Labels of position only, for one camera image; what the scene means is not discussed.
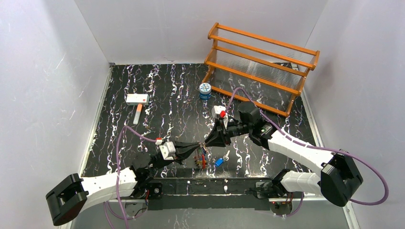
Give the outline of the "silver key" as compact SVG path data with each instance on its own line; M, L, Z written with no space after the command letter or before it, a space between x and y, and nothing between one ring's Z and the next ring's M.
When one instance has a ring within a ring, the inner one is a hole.
M230 154L230 150L228 150L227 153L223 156L223 160L224 160L224 161L228 161L228 160L229 160L229 154Z

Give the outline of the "metal key organizer red handle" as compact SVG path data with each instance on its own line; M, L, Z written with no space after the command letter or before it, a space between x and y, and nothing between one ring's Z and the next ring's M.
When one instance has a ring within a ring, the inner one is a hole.
M206 169L208 161L203 148L199 148L195 151L194 162L199 169Z

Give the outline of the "blue key tag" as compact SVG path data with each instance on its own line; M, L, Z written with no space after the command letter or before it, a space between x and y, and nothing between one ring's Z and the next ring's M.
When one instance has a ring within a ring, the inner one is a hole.
M215 167L220 167L223 163L225 162L225 160L223 158L219 158L215 161L214 166Z

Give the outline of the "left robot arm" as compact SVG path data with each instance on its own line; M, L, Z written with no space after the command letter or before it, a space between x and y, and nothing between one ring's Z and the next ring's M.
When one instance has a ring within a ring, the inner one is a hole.
M165 141L154 155L136 153L131 166L118 172L97 177L68 175L45 196L53 225L66 224L102 202L143 192L159 169L173 162L181 164L200 146L199 142Z

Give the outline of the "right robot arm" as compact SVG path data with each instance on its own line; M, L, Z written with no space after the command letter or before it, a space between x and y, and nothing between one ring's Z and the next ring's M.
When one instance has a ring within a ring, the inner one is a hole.
M280 130L267 121L252 102L238 107L240 119L230 118L224 106L212 108L214 126L205 139L207 147L225 147L236 136L248 135L253 143L281 153L308 168L309 172L280 171L269 183L258 185L254 191L261 197L283 196L305 192L321 195L330 203L344 207L363 183L354 160L343 154L316 149Z

